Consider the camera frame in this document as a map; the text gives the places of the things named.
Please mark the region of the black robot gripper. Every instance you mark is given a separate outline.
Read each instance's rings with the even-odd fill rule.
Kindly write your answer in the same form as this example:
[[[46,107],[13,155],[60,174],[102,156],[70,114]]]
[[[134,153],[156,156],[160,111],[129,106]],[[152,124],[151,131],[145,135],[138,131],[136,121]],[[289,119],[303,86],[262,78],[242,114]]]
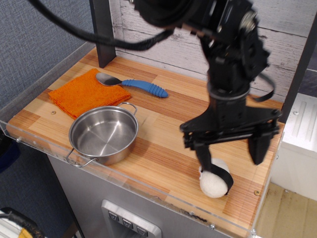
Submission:
[[[278,134],[278,109],[246,105],[246,98],[219,100],[210,104],[200,116],[180,126],[186,148],[195,149],[202,171],[212,172],[210,144],[247,139],[255,165],[263,162],[274,135]]]

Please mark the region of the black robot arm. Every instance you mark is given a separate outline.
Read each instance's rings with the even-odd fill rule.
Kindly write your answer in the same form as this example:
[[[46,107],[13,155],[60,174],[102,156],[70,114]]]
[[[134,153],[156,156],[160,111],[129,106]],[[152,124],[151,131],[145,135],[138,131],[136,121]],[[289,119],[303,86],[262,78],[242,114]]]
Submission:
[[[214,172],[209,145],[247,139],[260,164],[279,131],[277,109],[246,105],[250,84],[264,77],[269,53],[258,37],[258,21],[247,0],[136,0],[135,9],[149,24],[183,28],[196,35],[209,63],[210,104],[181,125],[186,147],[196,151],[204,171]]]

